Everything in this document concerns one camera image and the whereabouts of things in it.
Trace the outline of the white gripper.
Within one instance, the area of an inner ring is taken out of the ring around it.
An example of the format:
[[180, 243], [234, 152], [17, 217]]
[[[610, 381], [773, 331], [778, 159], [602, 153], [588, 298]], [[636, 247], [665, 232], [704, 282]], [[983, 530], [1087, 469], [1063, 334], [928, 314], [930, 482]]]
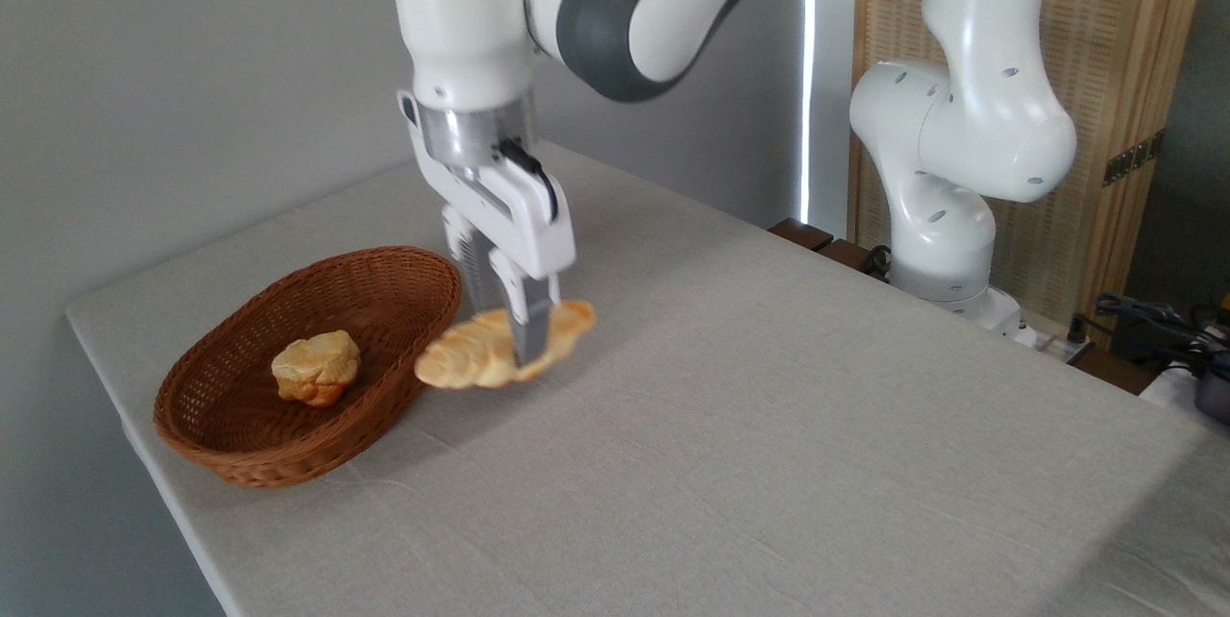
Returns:
[[411, 141], [421, 173], [448, 204], [446, 245], [474, 313], [504, 301], [518, 366], [536, 363], [549, 350], [551, 311], [561, 301], [557, 274], [577, 258], [562, 186], [508, 138], [466, 173], [432, 159], [422, 132], [412, 130]]

